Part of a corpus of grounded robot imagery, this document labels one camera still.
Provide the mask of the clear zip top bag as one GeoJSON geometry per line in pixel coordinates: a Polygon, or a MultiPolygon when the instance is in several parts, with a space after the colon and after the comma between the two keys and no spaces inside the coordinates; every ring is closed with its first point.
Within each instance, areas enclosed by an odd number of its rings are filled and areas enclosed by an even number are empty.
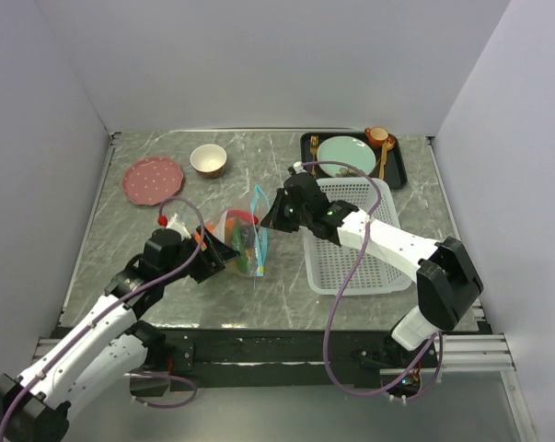
{"type": "Polygon", "coordinates": [[[206,228],[226,246],[238,252],[227,270],[249,278],[265,274],[269,251],[268,229],[260,221],[269,213],[271,201],[255,185],[252,191],[206,222],[206,228]]]}

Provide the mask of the red toy chili pepper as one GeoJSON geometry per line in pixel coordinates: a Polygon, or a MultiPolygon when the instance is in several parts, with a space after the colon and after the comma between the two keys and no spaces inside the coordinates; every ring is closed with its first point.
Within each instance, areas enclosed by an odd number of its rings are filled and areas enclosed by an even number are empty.
{"type": "Polygon", "coordinates": [[[226,212],[226,218],[236,218],[244,223],[253,223],[254,216],[246,211],[231,209],[226,212]]]}

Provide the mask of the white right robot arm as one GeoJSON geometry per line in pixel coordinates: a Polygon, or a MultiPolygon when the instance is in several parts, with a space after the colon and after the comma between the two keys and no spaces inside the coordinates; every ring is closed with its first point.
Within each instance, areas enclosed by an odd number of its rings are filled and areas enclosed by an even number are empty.
{"type": "Polygon", "coordinates": [[[304,227],[316,238],[391,265],[416,284],[417,306],[393,327],[385,345],[394,366],[408,365],[418,346],[434,333],[452,331],[483,292],[460,240],[422,238],[375,219],[355,204],[331,201],[306,172],[292,175],[277,190],[260,225],[287,233],[304,227]]]}

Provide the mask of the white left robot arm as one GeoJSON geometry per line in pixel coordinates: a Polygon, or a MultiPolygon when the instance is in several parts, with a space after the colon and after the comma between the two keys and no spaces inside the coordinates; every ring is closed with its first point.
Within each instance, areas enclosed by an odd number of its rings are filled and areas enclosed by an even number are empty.
{"type": "Polygon", "coordinates": [[[205,227],[154,231],[53,349],[18,376],[0,376],[0,441],[60,441],[74,414],[117,378],[169,376],[180,353],[142,316],[167,285],[186,277],[201,283],[238,256],[205,227]]]}

